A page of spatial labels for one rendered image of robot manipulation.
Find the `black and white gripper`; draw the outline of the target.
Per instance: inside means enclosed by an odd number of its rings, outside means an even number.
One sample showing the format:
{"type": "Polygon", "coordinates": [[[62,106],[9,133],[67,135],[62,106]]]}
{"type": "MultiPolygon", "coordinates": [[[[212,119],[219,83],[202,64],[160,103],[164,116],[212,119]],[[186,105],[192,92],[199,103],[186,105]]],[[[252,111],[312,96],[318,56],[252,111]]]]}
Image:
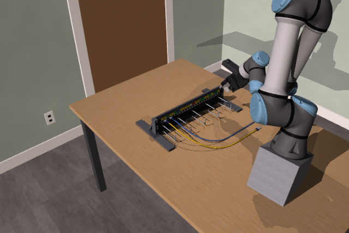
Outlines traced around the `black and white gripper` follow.
{"type": "Polygon", "coordinates": [[[249,79],[246,79],[241,76],[239,72],[239,68],[237,69],[237,74],[236,76],[234,73],[229,75],[220,85],[220,89],[223,88],[227,93],[229,92],[229,89],[232,92],[235,92],[236,90],[243,88],[246,86],[249,82],[249,79]],[[245,84],[245,85],[244,85],[245,84]]]}

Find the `black network port rack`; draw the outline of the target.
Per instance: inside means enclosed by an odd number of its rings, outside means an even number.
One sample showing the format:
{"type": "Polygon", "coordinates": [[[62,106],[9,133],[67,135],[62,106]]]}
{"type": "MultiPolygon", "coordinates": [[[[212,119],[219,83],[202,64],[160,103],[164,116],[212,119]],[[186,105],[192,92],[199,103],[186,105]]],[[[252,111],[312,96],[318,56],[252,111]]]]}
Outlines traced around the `black network port rack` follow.
{"type": "MultiPolygon", "coordinates": [[[[199,115],[200,113],[204,111],[209,111],[209,108],[213,108],[213,106],[217,104],[224,104],[230,108],[227,108],[229,110],[234,110],[236,112],[240,112],[242,110],[241,107],[238,105],[230,102],[227,99],[223,99],[224,96],[224,89],[220,89],[220,85],[209,90],[207,88],[202,90],[202,94],[198,95],[197,97],[194,97],[188,101],[186,101],[183,104],[180,104],[164,113],[161,113],[152,119],[151,125],[149,126],[146,122],[143,120],[139,120],[136,122],[136,124],[143,129],[147,134],[149,134],[154,140],[156,140],[159,144],[161,144],[165,149],[168,151],[171,151],[175,148],[173,144],[171,144],[168,140],[166,140],[161,134],[166,133],[167,130],[173,128],[173,126],[177,126],[178,123],[185,123],[190,118],[195,118],[194,116],[199,115]],[[176,120],[178,123],[176,123],[174,120],[176,120]],[[170,122],[173,126],[168,124],[170,122]]],[[[214,108],[213,108],[214,109],[214,108]]],[[[210,111],[209,111],[210,112],[210,111]]],[[[212,112],[210,112],[212,113],[212,112]]],[[[213,113],[212,113],[213,114],[213,113]]],[[[213,114],[215,115],[215,114],[213,114]]],[[[201,116],[201,115],[199,115],[201,116]]],[[[215,115],[216,117],[219,117],[219,111],[218,115],[215,115]]],[[[197,119],[197,118],[195,118],[197,119]]],[[[197,119],[198,120],[198,119],[197,119]]],[[[200,121],[200,120],[198,120],[200,121]]],[[[201,121],[200,121],[201,122],[201,121]]],[[[201,122],[203,123],[203,122],[201,122]]],[[[204,119],[204,125],[206,123],[206,119],[204,119]]],[[[186,123],[185,123],[186,124],[186,123]]],[[[169,130],[170,131],[170,130],[169,130]]],[[[171,131],[170,131],[171,132],[171,131]]],[[[169,135],[168,135],[169,136],[169,135]]],[[[169,136],[170,137],[170,136],[169,136]]],[[[172,138],[172,137],[170,137],[172,138]]],[[[173,139],[173,138],[172,138],[173,139]]],[[[176,139],[173,139],[176,141],[176,139]]]]}

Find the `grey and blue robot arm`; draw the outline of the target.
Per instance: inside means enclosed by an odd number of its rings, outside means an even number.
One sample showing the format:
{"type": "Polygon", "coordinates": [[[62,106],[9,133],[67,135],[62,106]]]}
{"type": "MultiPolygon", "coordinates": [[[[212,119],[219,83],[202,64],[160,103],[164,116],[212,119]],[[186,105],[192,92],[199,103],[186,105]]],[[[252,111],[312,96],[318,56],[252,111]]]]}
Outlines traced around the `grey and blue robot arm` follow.
{"type": "Polygon", "coordinates": [[[258,51],[240,66],[230,59],[222,65],[236,76],[239,68],[241,76],[249,79],[252,120],[281,127],[270,143],[271,149],[282,157],[303,160],[318,107],[294,95],[296,80],[322,33],[328,30],[333,8],[330,0],[272,0],[272,11],[278,25],[270,59],[264,51],[258,51]]]}

